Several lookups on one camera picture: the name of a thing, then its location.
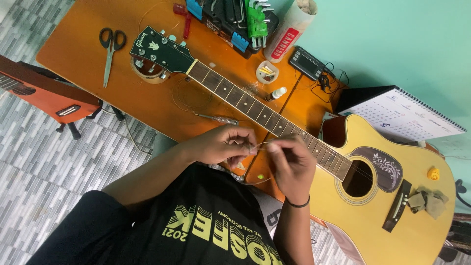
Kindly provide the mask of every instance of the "tape roll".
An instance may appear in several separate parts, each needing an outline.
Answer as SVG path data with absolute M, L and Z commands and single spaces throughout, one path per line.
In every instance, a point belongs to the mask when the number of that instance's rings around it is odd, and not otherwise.
M 134 71 L 135 74 L 137 74 L 142 80 L 146 81 L 147 83 L 150 84 L 160 84 L 163 83 L 165 80 L 167 80 L 170 76 L 170 73 L 167 72 L 165 78 L 160 78 L 160 76 L 166 71 L 165 69 L 161 69 L 160 72 L 158 72 L 155 75 L 145 75 L 139 71 L 139 69 L 136 67 L 135 64 L 135 59 L 131 57 L 131 69 Z

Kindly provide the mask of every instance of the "person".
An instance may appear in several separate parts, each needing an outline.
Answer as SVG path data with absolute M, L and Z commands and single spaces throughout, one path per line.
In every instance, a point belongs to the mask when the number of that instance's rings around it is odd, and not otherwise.
M 257 200 L 230 174 L 257 153 L 253 129 L 223 125 L 86 192 L 28 264 L 314 264 L 309 189 L 316 161 L 299 137 L 267 144 L 286 196 L 273 240 Z

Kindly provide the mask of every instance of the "orange table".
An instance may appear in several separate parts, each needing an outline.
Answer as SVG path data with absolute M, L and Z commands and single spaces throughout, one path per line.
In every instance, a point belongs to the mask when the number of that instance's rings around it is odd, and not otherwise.
M 180 104 L 178 95 L 188 105 L 202 105 L 194 109 L 198 114 L 224 115 L 241 120 L 242 126 L 255 129 L 258 142 L 264 141 L 268 137 L 268 132 L 263 127 L 250 121 L 217 97 L 208 102 L 210 93 L 196 82 L 188 83 L 182 80 L 184 74 L 172 75 L 164 83 L 152 85 L 144 82 L 132 71 L 129 51 L 133 41 L 147 25 L 156 30 L 164 29 L 165 34 L 173 34 L 178 41 L 183 40 L 185 21 L 183 16 L 173 14 L 174 2 L 184 3 L 183 0 L 159 2 L 142 0 L 139 3 L 128 0 L 77 1 L 44 44 L 37 61 L 176 141 L 185 141 L 220 125 L 195 116 L 192 111 Z M 103 88 L 102 85 L 106 50 L 98 41 L 98 33 L 103 27 L 120 29 L 128 37 L 126 46 L 114 53 L 107 88 Z M 270 85 L 262 85 L 255 77 L 257 66 L 265 60 L 262 53 L 253 55 L 249 60 L 244 59 L 195 19 L 191 24 L 187 47 L 193 57 L 206 65 L 214 63 L 214 71 L 237 85 L 250 88 L 261 102 L 281 112 L 301 128 L 307 128 L 313 135 L 318 133 L 324 112 L 332 110 L 330 103 L 324 103 L 311 93 L 308 85 L 312 82 L 305 77 L 300 80 L 296 91 L 293 91 L 297 77 L 294 69 L 287 63 L 288 56 L 276 64 L 280 70 L 279 77 Z M 287 94 L 272 102 L 264 100 L 268 93 L 282 86 L 288 88 Z M 328 99 L 328 95 L 323 94 L 318 87 L 315 91 L 325 100 Z M 248 167 L 251 162 L 252 157 L 247 158 L 244 165 Z M 263 153 L 251 166 L 247 181 L 258 181 L 256 178 L 258 174 L 269 176 Z M 259 186 L 268 194 L 284 200 L 273 180 Z

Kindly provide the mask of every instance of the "scissors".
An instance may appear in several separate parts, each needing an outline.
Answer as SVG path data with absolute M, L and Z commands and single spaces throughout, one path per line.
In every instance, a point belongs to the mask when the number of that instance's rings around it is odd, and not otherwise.
M 103 39 L 103 33 L 108 32 L 108 39 Z M 122 36 L 122 42 L 118 43 L 118 37 Z M 114 32 L 110 28 L 103 28 L 100 31 L 100 43 L 101 45 L 108 51 L 108 55 L 106 57 L 106 66 L 105 66 L 105 77 L 103 79 L 103 87 L 108 85 L 108 79 L 110 77 L 110 70 L 111 70 L 111 62 L 113 60 L 113 53 L 117 50 L 121 50 L 124 45 L 126 44 L 126 34 L 121 30 L 117 30 Z

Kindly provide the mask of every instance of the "yellow acoustic guitar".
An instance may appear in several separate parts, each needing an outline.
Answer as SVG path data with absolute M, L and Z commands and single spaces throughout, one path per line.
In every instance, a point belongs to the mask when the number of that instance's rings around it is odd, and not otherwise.
M 189 49 L 147 26 L 130 54 L 167 71 L 185 73 L 276 136 L 296 133 L 317 158 L 310 189 L 312 215 L 326 221 L 357 264 L 430 265 L 437 257 L 455 207 L 450 168 L 437 154 L 392 143 L 358 115 L 326 121 L 320 141 L 194 59 Z M 439 180 L 427 173 L 440 171 Z M 414 189 L 440 190 L 450 200 L 433 219 L 407 206 Z

